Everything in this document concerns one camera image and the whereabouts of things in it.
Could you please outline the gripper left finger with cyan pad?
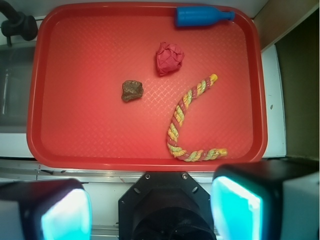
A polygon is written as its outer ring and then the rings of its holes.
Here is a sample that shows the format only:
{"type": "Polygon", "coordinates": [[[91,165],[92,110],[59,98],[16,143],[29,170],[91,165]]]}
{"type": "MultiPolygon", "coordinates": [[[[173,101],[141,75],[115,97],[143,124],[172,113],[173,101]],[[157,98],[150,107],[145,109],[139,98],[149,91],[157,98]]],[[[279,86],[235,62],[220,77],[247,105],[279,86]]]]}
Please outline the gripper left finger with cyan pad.
{"type": "Polygon", "coordinates": [[[89,240],[92,205],[77,179],[0,184],[2,240],[89,240]]]}

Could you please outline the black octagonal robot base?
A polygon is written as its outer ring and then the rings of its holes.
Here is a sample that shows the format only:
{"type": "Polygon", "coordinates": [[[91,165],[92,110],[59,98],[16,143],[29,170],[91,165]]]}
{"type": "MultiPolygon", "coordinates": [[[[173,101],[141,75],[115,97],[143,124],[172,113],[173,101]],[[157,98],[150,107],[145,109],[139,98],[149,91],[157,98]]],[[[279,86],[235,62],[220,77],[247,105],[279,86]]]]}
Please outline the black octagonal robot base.
{"type": "Polygon", "coordinates": [[[118,200],[121,240],[215,240],[210,194],[187,172],[146,172],[118,200]]]}

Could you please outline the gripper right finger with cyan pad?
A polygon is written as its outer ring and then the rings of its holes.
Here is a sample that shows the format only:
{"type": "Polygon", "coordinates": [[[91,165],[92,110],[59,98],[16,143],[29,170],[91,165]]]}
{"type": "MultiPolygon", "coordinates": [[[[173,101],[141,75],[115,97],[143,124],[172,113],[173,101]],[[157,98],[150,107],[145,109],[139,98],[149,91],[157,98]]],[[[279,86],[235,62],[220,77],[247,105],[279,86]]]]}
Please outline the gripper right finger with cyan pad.
{"type": "Polygon", "coordinates": [[[317,240],[318,161],[271,159],[219,166],[210,206],[224,240],[317,240]]]}

